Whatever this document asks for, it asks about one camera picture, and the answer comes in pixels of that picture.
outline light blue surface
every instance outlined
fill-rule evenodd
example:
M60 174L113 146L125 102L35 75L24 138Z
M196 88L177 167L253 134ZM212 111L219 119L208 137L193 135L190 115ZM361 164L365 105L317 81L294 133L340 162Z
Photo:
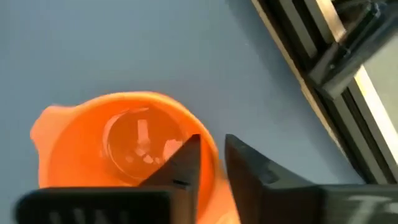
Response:
M221 149L232 133L314 182L361 182L249 0L2 0L0 220L37 188L45 107L135 90L181 101Z

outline metal frame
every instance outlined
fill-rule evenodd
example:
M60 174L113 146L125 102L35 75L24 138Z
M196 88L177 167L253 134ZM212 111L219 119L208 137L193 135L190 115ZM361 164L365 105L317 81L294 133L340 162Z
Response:
M370 184L398 183L398 135L363 66L334 100L305 79L345 33L331 0L252 0L330 136Z

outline blue table surface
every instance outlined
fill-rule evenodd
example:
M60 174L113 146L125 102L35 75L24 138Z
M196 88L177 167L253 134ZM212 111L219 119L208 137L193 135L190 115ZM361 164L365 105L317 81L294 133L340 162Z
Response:
M136 90L182 102L220 149L233 133L316 183L362 182L250 0L3 0L0 220L38 187L29 130L45 107Z

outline orange plastic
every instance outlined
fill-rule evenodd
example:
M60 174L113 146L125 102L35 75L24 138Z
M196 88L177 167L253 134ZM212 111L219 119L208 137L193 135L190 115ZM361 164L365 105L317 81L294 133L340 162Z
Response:
M114 93L74 107L49 106L30 131L40 188L137 186L192 134L202 139L198 223L239 223L212 136L168 96Z

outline black plastic part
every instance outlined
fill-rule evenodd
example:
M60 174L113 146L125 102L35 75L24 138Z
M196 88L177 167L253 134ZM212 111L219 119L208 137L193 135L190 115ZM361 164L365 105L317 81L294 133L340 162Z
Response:
M351 6L350 2L340 6ZM368 1L357 23L348 28L339 42L332 43L308 74L309 79L326 97L336 98L348 87L360 66L397 30L398 1Z
M172 191L135 188L43 189L16 207L20 224L173 224Z
M333 5L337 11L337 13L343 14L349 11L352 11L353 9L356 9L361 6L365 6L371 2L373 3L384 3L384 2L389 2L391 0L333 0Z
M193 135L138 187L54 188L16 205L18 224L193 224L200 179L200 135Z
M230 134L225 155L242 224L398 222L396 185L315 185Z

